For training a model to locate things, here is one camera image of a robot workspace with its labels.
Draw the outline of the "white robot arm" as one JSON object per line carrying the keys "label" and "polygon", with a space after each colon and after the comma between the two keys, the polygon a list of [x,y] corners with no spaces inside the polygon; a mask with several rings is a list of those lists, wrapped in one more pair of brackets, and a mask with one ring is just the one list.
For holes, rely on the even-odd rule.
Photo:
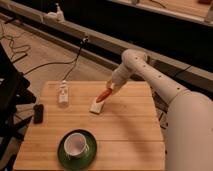
{"label": "white robot arm", "polygon": [[143,51],[127,49],[107,86],[117,92],[138,73],[167,103],[166,171],[213,171],[213,101],[190,91],[146,63]]}

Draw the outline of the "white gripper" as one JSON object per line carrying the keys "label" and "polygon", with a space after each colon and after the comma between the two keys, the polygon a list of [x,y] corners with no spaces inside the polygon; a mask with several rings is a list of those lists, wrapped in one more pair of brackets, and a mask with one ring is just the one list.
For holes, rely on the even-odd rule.
{"label": "white gripper", "polygon": [[106,82],[106,87],[112,89],[112,95],[116,94],[128,81],[131,76],[131,70],[121,63],[112,73],[110,79]]}

